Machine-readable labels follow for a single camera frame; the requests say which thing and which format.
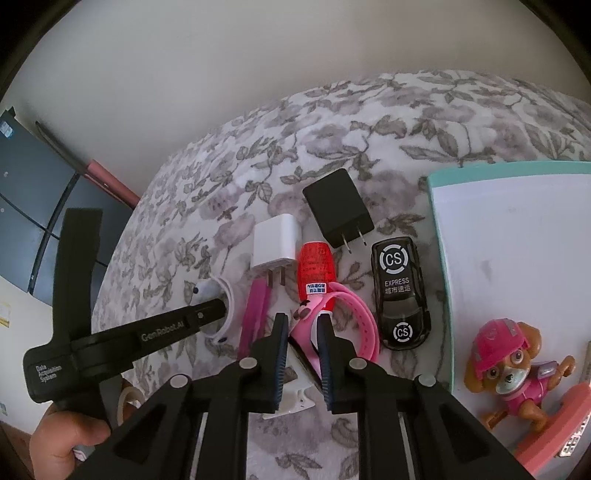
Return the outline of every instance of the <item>toy dog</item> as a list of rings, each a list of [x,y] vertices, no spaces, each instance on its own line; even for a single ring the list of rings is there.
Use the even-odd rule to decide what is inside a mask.
[[[482,417],[493,429],[507,415],[531,420],[531,430],[544,430],[548,415],[541,409],[546,394],[556,388],[562,377],[574,371],[574,358],[566,356],[559,365],[548,362],[533,365],[542,347],[540,331],[526,323],[510,319],[486,323],[473,343],[466,365],[464,384],[472,393],[488,390],[505,402],[505,408]]]

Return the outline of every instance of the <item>toy car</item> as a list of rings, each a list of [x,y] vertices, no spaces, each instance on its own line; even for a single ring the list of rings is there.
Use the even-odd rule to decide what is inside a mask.
[[[431,331],[417,247],[408,236],[372,245],[378,331],[390,350],[421,345]]]

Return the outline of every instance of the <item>pink strap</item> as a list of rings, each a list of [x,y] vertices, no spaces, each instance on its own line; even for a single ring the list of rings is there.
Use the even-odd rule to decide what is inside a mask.
[[[267,280],[256,278],[252,282],[246,311],[242,319],[242,333],[238,345],[239,360],[248,356],[252,343],[263,336],[270,298],[271,289],[267,286]]]
[[[378,327],[367,305],[355,293],[340,283],[331,282],[329,283],[329,287],[333,291],[325,294],[322,297],[322,301],[314,307],[305,319],[297,323],[290,334],[298,345],[300,345],[306,358],[320,377],[322,377],[320,360],[314,350],[310,337],[314,319],[330,299],[339,299],[344,302],[344,304],[351,308],[357,318],[359,333],[361,334],[361,345],[357,351],[357,356],[375,362],[379,354]]]

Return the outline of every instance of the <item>white power adapter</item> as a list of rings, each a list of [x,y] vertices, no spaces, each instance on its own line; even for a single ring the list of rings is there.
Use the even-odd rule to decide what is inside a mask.
[[[280,283],[285,285],[285,267],[293,264],[301,247],[301,228],[296,217],[282,213],[254,229],[251,268],[258,273],[267,271],[267,284],[272,287],[273,270],[281,269]]]

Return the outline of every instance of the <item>white notebook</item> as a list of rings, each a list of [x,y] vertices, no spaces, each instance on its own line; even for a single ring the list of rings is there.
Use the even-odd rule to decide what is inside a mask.
[[[535,361],[577,360],[577,371],[546,396],[553,413],[579,382],[591,340],[591,163],[531,161],[440,170],[428,178],[449,300],[453,394],[474,415],[502,407],[463,383],[478,329],[508,317],[542,333]],[[528,422],[510,417],[493,433],[511,448]],[[566,478],[591,442],[553,459],[538,479]]]

